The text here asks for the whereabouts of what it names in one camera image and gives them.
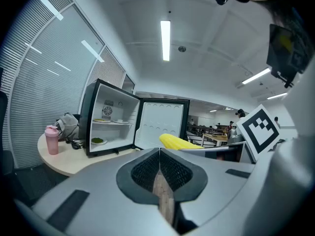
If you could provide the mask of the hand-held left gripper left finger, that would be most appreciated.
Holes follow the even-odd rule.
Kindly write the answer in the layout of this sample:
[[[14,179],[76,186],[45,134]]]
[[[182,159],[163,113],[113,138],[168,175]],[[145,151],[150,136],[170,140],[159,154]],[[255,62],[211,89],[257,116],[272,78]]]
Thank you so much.
[[[47,192],[33,208],[14,203],[41,236],[178,236],[157,205],[134,202],[116,181],[123,165],[157,151],[146,149],[91,164]]]

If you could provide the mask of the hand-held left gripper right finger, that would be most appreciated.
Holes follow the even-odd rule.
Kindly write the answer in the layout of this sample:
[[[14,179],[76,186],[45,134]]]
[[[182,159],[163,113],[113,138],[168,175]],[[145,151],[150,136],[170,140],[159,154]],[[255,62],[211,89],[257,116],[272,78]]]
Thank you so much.
[[[218,215],[254,166],[160,149],[160,170],[173,191],[175,230],[194,230]]]

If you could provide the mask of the yellow corn cob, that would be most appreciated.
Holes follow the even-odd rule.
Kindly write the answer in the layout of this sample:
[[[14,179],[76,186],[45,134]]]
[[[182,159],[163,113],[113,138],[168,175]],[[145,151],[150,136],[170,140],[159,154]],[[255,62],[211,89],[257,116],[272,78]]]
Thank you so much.
[[[159,140],[167,149],[201,149],[202,146],[194,145],[188,141],[185,141],[181,138],[175,137],[171,134],[162,134],[159,137]]]

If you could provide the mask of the black metal railing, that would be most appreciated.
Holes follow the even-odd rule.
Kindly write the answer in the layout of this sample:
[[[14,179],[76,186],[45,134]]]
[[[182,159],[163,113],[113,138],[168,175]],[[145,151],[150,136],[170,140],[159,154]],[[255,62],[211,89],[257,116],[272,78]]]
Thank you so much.
[[[204,125],[188,125],[186,129],[187,141],[195,145],[201,145],[203,134],[210,135],[222,135],[222,132],[218,132],[212,126],[206,127]]]

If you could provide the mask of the pink shaker bottle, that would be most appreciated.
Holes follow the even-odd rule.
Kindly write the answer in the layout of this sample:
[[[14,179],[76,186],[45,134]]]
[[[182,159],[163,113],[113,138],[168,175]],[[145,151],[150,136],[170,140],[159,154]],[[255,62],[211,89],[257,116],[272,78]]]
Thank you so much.
[[[48,125],[45,129],[45,137],[48,152],[50,155],[56,155],[59,153],[59,131],[56,126]]]

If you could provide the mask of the grey jacket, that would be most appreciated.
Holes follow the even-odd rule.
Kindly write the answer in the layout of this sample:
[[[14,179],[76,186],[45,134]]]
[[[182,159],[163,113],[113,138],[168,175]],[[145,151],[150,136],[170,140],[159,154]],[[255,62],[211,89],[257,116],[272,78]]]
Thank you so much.
[[[59,141],[79,139],[79,121],[74,115],[66,113],[57,119],[53,125],[57,127]]]

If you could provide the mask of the black mini fridge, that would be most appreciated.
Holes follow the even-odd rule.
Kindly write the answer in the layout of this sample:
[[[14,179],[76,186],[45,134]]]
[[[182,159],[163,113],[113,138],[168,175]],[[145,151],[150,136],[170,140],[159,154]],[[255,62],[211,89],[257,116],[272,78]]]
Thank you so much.
[[[104,105],[112,106],[110,118],[102,117]],[[161,148],[162,134],[184,138],[190,101],[141,98],[101,79],[87,86],[79,119],[79,139],[88,157],[118,153],[130,148]],[[128,121],[132,125],[93,124],[95,118]],[[106,139],[103,145],[92,138]]]

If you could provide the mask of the wooden background table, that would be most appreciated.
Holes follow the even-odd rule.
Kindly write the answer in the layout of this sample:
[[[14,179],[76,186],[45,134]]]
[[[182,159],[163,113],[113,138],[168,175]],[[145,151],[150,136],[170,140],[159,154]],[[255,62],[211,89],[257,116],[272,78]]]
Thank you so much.
[[[228,141],[228,138],[226,135],[211,135],[211,134],[204,133],[202,135],[202,140],[201,140],[201,146],[202,147],[204,147],[205,138],[216,141],[217,147],[220,147],[222,145],[222,143],[227,143],[227,141]]]

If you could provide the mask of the black panel device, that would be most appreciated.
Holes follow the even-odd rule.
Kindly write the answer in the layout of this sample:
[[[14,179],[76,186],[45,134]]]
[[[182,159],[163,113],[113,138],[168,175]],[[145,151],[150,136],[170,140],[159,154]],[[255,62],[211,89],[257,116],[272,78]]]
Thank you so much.
[[[269,26],[267,65],[271,75],[284,82],[285,88],[294,86],[295,76],[303,74],[310,54],[302,39],[292,31],[275,24]]]

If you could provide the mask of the long ceiling light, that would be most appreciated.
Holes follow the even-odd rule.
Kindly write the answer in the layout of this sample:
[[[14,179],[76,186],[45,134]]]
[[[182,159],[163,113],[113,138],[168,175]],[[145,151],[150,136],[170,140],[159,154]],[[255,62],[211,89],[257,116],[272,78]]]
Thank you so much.
[[[277,95],[273,95],[273,96],[267,97],[267,100],[284,97],[286,95],[287,95],[287,92],[284,92],[284,93],[281,93],[281,94],[277,94]]]
[[[162,57],[164,61],[170,61],[170,21],[161,21]]]
[[[256,80],[256,79],[258,79],[258,78],[260,78],[260,77],[262,77],[262,76],[264,76],[264,75],[266,75],[268,73],[270,73],[270,72],[271,72],[271,69],[270,68],[266,68],[263,71],[261,71],[261,72],[255,74],[255,75],[251,76],[250,78],[242,81],[242,84],[246,85],[246,84],[248,84],[248,83],[250,83],[250,82],[252,82],[252,81],[254,81],[254,80]]]

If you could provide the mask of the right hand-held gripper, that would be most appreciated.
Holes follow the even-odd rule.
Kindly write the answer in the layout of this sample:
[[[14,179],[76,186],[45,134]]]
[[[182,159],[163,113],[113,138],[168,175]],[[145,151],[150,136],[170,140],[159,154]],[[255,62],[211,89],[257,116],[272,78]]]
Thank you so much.
[[[263,105],[259,105],[236,123],[236,128],[229,131],[226,146],[180,149],[187,153],[231,152],[241,150],[241,162],[256,162],[272,150],[280,140],[280,129],[272,120]]]

